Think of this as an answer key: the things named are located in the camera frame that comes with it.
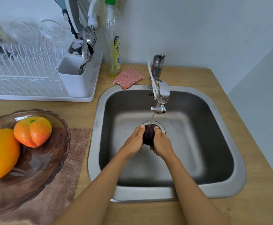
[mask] peach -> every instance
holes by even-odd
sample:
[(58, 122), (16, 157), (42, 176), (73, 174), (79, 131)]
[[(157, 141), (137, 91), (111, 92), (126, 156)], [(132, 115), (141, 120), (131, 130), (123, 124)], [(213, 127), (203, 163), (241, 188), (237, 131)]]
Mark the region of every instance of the peach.
[(18, 121), (14, 127), (15, 138), (27, 147), (39, 147), (52, 132), (51, 123), (44, 117), (27, 117)]

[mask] wooden countertop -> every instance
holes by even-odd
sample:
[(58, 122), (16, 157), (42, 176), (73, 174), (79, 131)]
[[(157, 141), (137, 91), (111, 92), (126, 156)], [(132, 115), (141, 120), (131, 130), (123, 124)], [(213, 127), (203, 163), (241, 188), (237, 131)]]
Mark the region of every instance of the wooden countertop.
[[(122, 65), (122, 70), (134, 68), (145, 79), (138, 84), (150, 84), (147, 66)], [(164, 67), (161, 79), (170, 86), (196, 88), (209, 96), (217, 106), (232, 135), (247, 169), (247, 180), (242, 191), (234, 197), (212, 199), (231, 224), (273, 225), (273, 170), (256, 145), (251, 134), (229, 101), (210, 69)], [(52, 110), (65, 119), (69, 127), (92, 128), (98, 98), (109, 87), (112, 78), (101, 67), (95, 98), (92, 102), (44, 102), (0, 100), (0, 116), (20, 109), (41, 108)], [(86, 156), (77, 185), (76, 196), (89, 184)], [(148, 203), (110, 203), (104, 224), (186, 224), (178, 201)]]

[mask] chrome faucet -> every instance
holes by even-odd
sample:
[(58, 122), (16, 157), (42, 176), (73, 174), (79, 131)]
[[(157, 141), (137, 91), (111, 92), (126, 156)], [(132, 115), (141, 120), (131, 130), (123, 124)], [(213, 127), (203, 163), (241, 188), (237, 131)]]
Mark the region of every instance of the chrome faucet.
[(158, 115), (164, 114), (167, 112), (167, 110), (165, 109), (165, 105), (170, 96), (170, 89), (168, 84), (165, 81), (162, 81), (161, 79), (159, 79), (162, 66), (165, 61), (165, 57), (166, 55), (155, 55), (153, 58), (153, 64), (151, 68), (151, 72), (153, 75), (153, 80), (151, 80), (152, 87), (153, 87), (153, 90), (156, 92), (155, 107), (151, 107), (151, 110)]

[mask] sink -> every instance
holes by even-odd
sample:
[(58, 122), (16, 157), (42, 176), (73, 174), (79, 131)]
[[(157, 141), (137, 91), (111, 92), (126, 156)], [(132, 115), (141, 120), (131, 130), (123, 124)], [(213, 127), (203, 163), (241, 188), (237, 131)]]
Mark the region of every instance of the sink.
[[(165, 114), (155, 114), (183, 166), (209, 197), (230, 197), (246, 180), (246, 168), (213, 101), (190, 87), (170, 86)], [(150, 121), (154, 106), (152, 86), (114, 86), (98, 101), (91, 138), (88, 173), (94, 180), (123, 146), (134, 129)], [(143, 145), (124, 167), (112, 201), (177, 199), (165, 162)]]

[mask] person's right arm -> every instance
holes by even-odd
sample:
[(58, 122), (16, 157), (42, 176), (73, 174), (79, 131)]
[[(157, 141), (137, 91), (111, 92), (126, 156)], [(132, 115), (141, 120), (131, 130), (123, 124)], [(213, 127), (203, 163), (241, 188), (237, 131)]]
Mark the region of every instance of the person's right arm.
[(155, 127), (154, 147), (168, 166), (188, 225), (229, 225), (228, 220), (214, 206), (195, 183), (176, 156), (170, 139)]

